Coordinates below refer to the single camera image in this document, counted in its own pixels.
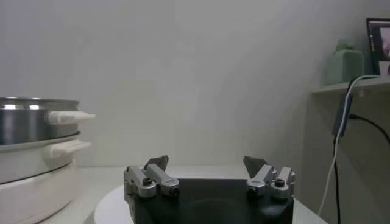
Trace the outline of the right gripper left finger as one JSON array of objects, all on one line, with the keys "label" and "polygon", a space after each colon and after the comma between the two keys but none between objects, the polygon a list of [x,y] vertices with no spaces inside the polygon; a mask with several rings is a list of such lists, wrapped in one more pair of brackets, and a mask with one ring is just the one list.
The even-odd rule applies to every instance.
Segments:
[{"label": "right gripper left finger", "polygon": [[124,171],[124,192],[126,195],[137,195],[141,198],[156,196],[160,193],[171,198],[180,195],[179,180],[169,176],[165,170],[168,155],[151,158],[142,168],[127,166]]}]

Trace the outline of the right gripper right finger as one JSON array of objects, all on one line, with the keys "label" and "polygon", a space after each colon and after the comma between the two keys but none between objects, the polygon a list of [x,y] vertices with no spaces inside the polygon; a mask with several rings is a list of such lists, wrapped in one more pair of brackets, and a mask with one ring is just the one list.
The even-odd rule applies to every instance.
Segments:
[{"label": "right gripper right finger", "polygon": [[270,194],[275,200],[287,200],[294,196],[295,172],[290,167],[277,170],[265,160],[244,156],[243,163],[249,174],[247,195],[259,198]]}]

